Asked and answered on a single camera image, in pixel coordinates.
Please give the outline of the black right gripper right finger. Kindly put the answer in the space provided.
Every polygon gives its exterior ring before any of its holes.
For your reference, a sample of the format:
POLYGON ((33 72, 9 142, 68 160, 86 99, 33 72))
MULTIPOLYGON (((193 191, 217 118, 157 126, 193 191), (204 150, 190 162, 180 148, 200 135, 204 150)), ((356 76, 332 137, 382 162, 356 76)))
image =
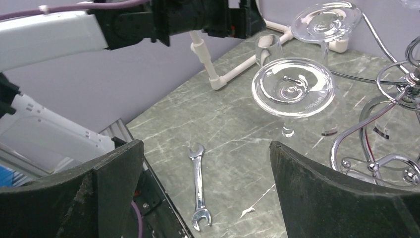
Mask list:
POLYGON ((269 148, 288 237, 419 237, 418 192, 352 178, 278 141, 269 148))

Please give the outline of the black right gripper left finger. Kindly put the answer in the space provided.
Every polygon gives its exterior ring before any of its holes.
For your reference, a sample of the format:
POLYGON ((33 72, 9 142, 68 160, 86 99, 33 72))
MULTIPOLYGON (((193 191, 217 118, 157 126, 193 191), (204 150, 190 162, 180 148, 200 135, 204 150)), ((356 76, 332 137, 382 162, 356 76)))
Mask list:
POLYGON ((143 160, 144 144, 134 140, 68 170, 2 187, 1 237, 121 237, 143 160))

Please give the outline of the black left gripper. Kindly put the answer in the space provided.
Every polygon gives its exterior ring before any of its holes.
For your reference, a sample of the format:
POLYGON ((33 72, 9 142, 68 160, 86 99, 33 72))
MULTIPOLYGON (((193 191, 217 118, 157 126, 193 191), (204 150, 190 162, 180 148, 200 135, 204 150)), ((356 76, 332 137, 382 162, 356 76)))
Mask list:
POLYGON ((170 36, 202 31, 217 38, 248 39, 266 28, 255 0, 154 0, 152 10, 157 38, 170 46, 170 36))

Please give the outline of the clear wine glass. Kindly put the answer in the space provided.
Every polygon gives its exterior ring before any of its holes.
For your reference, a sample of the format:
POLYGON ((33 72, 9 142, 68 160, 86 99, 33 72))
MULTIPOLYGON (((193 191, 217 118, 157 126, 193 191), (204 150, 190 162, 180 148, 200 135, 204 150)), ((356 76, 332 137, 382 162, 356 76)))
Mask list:
POLYGON ((280 59, 282 57, 282 44, 280 37, 274 34, 262 35, 256 39, 256 63, 259 67, 280 59))
POLYGON ((295 121, 309 118, 321 136, 338 132, 333 115, 339 109, 339 90, 332 73, 314 60, 288 57, 264 65, 253 78, 251 92, 260 108, 283 120, 284 137, 295 134, 295 121))
POLYGON ((302 11, 293 20, 292 35, 305 43, 320 44, 321 62, 329 66, 328 51, 333 41, 347 39, 362 19, 353 3, 336 0, 319 3, 302 11))

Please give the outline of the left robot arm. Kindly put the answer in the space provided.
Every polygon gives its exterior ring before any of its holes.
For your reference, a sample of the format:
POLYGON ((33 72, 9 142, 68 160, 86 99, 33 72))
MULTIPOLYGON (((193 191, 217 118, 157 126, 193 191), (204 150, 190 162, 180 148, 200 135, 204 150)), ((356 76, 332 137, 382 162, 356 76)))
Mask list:
POLYGON ((0 163, 45 177, 116 148, 101 134, 133 119, 181 85, 193 48, 210 73, 202 36, 248 39, 266 28, 258 4, 241 0, 84 0, 0 17, 0 163))

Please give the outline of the chrome wine glass rack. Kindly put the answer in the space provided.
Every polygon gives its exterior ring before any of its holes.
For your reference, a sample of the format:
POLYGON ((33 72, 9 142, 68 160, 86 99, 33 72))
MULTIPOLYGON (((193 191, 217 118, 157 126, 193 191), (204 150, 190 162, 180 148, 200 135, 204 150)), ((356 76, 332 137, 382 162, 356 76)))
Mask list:
POLYGON ((381 69, 375 79, 333 72, 340 77, 375 84, 380 94, 363 106, 356 125, 335 138, 329 150, 329 165, 336 172, 368 183, 388 188, 418 190, 420 157, 393 153, 388 139, 395 145, 407 148, 402 142, 397 142, 393 131, 409 129, 405 123, 420 117, 420 77, 414 76, 406 67, 419 66, 419 62, 413 57, 413 50, 419 40, 409 44, 408 60, 398 61, 387 49, 367 15, 362 13, 360 19, 366 23, 376 43, 392 63, 381 69), (359 137, 363 157, 339 158, 340 144, 354 133, 359 137))

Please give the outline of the blue plastic bin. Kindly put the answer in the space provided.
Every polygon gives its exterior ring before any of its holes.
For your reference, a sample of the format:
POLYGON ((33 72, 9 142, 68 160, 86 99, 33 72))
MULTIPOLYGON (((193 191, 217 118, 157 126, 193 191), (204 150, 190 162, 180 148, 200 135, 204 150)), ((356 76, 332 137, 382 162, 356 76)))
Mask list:
POLYGON ((0 186, 17 187, 30 182, 32 179, 20 172, 0 166, 0 186))

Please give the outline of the silver double open wrench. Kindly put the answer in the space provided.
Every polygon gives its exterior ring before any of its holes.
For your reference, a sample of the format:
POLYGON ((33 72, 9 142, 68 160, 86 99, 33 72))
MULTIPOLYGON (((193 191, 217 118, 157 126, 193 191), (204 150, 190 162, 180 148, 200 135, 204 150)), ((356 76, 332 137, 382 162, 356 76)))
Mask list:
POLYGON ((205 204, 203 189, 202 157, 204 152, 205 148, 201 143, 197 143, 196 151, 193 151, 192 148, 188 148, 188 156, 193 163, 195 186, 195 211, 192 215, 192 225, 198 232, 201 231, 199 222, 202 219, 205 219, 209 226, 212 224, 211 213, 205 204))

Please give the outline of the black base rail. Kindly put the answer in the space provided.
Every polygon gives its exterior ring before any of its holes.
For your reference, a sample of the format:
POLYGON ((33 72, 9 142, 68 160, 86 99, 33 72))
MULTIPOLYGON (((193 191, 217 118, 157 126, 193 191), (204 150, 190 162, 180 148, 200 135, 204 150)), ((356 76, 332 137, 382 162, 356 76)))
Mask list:
POLYGON ((144 143, 115 169, 112 181, 128 203, 123 238, 192 238, 157 174, 144 155, 144 143))

